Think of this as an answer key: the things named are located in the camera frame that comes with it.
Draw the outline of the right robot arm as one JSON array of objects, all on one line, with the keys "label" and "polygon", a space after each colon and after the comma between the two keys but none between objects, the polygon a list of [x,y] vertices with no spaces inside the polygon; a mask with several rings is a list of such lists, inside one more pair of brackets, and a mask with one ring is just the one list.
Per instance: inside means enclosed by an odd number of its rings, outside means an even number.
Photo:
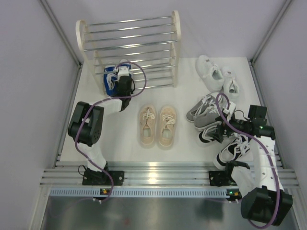
[{"label": "right robot arm", "polygon": [[218,108],[216,130],[209,135],[223,142],[231,134],[247,137],[249,152],[253,157],[254,173],[248,164],[239,160],[230,162],[233,167],[225,171],[224,179],[228,184],[237,184],[242,195],[241,215],[251,224],[261,222],[265,229],[279,226],[293,205],[293,198],[284,191],[280,182],[275,156],[275,130],[267,124],[267,108],[251,105],[248,120],[235,117],[236,104],[231,102]]}]

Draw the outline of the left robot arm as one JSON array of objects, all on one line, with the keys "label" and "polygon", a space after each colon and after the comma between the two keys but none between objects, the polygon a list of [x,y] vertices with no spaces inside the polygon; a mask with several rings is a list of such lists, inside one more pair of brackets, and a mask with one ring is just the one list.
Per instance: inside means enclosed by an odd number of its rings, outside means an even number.
[{"label": "left robot arm", "polygon": [[104,116],[121,112],[126,109],[135,90],[131,77],[121,76],[115,81],[114,99],[107,98],[100,106],[92,106],[87,102],[78,102],[73,111],[68,135],[77,144],[77,150],[87,159],[87,167],[93,171],[93,180],[104,185],[109,180],[107,161],[100,148],[100,137]]}]

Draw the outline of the beige lace sneaker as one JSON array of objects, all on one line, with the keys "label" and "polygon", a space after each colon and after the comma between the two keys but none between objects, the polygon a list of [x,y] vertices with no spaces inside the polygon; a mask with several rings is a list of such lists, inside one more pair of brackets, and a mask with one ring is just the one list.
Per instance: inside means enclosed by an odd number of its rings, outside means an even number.
[{"label": "beige lace sneaker", "polygon": [[158,142],[164,149],[173,145],[177,124],[177,112],[173,106],[165,105],[159,115]]},{"label": "beige lace sneaker", "polygon": [[145,148],[154,144],[156,109],[152,104],[146,104],[140,111],[140,142]]}]

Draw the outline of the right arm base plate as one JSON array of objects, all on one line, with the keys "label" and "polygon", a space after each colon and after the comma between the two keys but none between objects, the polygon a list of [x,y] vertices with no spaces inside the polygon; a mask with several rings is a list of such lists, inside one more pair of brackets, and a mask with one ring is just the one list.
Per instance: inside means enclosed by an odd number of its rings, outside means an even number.
[{"label": "right arm base plate", "polygon": [[237,186],[230,173],[226,171],[209,171],[210,186]]}]

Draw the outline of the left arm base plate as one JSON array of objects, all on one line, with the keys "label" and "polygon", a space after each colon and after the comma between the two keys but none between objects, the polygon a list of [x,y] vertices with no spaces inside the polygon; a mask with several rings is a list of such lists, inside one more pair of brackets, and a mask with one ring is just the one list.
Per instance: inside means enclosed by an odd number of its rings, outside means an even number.
[{"label": "left arm base plate", "polygon": [[[124,182],[124,171],[108,171],[111,178],[113,179],[113,184],[115,186],[121,186]],[[112,185],[111,179],[104,172],[96,172],[91,169],[86,169],[83,174],[82,185]]]}]

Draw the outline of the blue canvas sneaker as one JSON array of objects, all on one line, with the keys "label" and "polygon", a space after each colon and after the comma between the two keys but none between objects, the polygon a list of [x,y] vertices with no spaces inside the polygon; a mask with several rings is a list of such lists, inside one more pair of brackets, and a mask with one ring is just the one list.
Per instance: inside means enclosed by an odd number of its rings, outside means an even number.
[{"label": "blue canvas sneaker", "polygon": [[114,96],[116,94],[116,81],[117,74],[115,73],[115,65],[113,63],[109,63],[104,67],[104,86],[108,96]]},{"label": "blue canvas sneaker", "polygon": [[119,62],[119,69],[122,67],[126,67],[128,70],[132,69],[130,62],[127,59],[121,59]]}]

